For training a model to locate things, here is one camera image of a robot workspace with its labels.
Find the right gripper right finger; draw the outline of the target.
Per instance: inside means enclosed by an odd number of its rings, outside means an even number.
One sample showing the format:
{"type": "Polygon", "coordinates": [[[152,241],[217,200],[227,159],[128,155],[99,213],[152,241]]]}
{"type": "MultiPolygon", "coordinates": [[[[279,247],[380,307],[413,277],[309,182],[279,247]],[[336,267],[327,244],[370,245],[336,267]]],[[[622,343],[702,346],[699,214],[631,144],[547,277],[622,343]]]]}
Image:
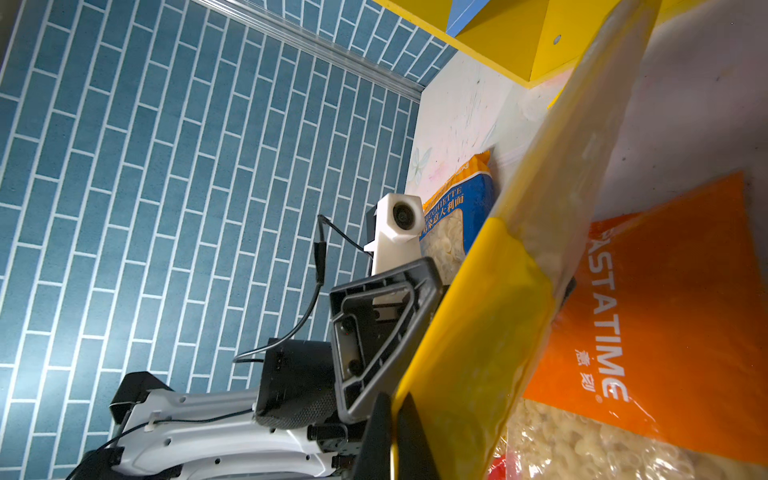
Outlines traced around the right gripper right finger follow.
{"type": "Polygon", "coordinates": [[[411,394],[405,397],[397,412],[395,427],[396,478],[399,480],[439,480],[440,475],[411,394]]]}

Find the yellow spaghetti pack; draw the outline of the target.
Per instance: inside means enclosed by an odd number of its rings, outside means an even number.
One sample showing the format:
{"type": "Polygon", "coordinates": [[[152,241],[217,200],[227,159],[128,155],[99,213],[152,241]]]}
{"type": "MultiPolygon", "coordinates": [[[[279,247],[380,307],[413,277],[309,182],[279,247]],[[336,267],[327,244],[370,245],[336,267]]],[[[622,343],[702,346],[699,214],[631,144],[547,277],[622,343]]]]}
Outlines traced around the yellow spaghetti pack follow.
{"type": "Polygon", "coordinates": [[[623,90],[573,70],[399,384],[440,479],[487,473],[585,250],[637,71],[623,90]]]}

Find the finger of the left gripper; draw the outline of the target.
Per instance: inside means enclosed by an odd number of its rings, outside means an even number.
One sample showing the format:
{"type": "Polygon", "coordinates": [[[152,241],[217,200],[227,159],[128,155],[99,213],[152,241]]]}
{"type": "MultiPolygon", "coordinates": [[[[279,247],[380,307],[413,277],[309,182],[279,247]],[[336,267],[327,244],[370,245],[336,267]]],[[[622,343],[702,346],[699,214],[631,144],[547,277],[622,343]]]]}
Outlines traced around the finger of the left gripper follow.
{"type": "Polygon", "coordinates": [[[395,394],[443,296],[430,257],[330,291],[330,342],[342,422],[367,420],[379,394],[395,394]]]}

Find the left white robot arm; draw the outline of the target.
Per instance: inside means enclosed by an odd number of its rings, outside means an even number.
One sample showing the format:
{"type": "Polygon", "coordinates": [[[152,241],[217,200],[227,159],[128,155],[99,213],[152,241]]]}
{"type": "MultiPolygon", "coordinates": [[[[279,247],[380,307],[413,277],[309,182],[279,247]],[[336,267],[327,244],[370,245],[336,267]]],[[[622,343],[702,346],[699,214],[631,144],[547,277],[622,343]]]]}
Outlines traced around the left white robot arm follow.
{"type": "Polygon", "coordinates": [[[192,394],[127,375],[119,431],[75,479],[434,479],[412,400],[396,389],[444,294],[421,258],[331,291],[326,341],[271,341],[255,390],[192,394]]]}

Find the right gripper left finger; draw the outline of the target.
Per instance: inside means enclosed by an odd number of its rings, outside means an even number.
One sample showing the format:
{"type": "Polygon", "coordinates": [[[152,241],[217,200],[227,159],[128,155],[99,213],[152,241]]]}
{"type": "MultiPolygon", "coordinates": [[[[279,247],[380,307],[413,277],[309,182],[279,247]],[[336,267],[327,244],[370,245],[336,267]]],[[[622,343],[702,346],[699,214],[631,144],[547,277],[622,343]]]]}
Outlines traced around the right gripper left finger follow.
{"type": "Polygon", "coordinates": [[[361,449],[354,463],[354,480],[392,479],[391,397],[379,393],[363,435],[361,449]]]}

